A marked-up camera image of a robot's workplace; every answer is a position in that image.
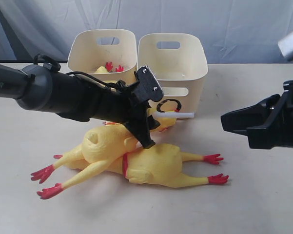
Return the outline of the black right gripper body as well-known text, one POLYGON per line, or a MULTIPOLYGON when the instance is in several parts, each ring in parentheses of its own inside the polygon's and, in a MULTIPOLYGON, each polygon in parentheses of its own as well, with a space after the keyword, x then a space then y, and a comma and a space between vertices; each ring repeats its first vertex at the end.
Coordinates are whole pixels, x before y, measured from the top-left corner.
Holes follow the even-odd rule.
POLYGON ((283 83, 283 94, 263 124, 247 128, 251 149, 293 148, 293 80, 283 83))

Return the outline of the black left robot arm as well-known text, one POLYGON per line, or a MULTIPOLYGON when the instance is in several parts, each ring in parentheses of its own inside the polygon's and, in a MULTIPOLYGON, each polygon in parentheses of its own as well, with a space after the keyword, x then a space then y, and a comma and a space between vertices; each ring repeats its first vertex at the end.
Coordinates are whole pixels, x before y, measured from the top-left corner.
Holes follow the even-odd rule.
POLYGON ((84 72, 61 73, 51 64, 31 64, 21 70, 0 64, 0 98, 14 99, 25 110, 50 112, 88 122, 92 118, 121 123, 148 149, 150 131, 159 126, 147 113, 149 101, 160 101, 163 90, 146 66, 136 80, 106 83, 84 72))

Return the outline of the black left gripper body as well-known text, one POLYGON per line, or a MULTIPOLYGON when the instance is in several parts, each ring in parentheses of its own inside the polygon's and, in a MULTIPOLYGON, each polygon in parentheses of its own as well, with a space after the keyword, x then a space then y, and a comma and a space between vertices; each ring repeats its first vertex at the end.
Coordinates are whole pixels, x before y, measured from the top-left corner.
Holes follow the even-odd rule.
POLYGON ((87 119, 91 118, 123 123, 128 119, 130 111, 139 104, 149 104, 149 101, 139 101, 134 94, 136 82, 128 85, 119 80, 116 83, 95 83, 89 86, 89 101, 87 104, 87 119))

